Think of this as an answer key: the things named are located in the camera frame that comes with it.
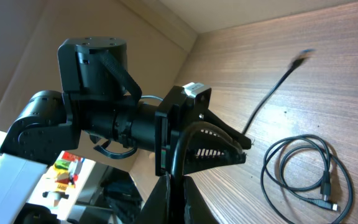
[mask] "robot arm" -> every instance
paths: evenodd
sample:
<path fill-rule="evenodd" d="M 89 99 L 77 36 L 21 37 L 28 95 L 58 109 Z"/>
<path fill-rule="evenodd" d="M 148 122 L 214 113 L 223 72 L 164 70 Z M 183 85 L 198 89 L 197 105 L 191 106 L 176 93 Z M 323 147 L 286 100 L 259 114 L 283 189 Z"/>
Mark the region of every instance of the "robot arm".
<path fill-rule="evenodd" d="M 210 87 L 200 83 L 174 86 L 159 106 L 139 101 L 142 91 L 127 73 L 125 41 L 109 37 L 68 39 L 58 50 L 58 62 L 63 93 L 35 94 L 9 129 L 0 153 L 42 164 L 41 172 L 61 151 L 78 147 L 81 130 L 95 144 L 105 138 L 106 142 L 94 150 L 112 159 L 129 157 L 138 148 L 155 152 L 155 175 L 161 176 L 155 190 L 162 190 L 153 191 L 144 210 L 163 213 L 162 223 L 195 218 L 189 210 L 184 214 L 185 207 L 200 201 L 185 197 L 202 196 L 191 178 L 183 175 L 245 163 L 242 150 L 250 149 L 250 139 L 208 109 Z M 194 126 L 199 128 L 189 133 L 189 127 Z M 130 150 L 110 152 L 106 148 L 111 141 Z M 160 194 L 165 197 L 163 207 L 151 206 Z M 172 206 L 170 200 L 180 203 Z M 146 212 L 142 213 L 144 221 L 141 218 L 138 222 L 146 223 Z"/>

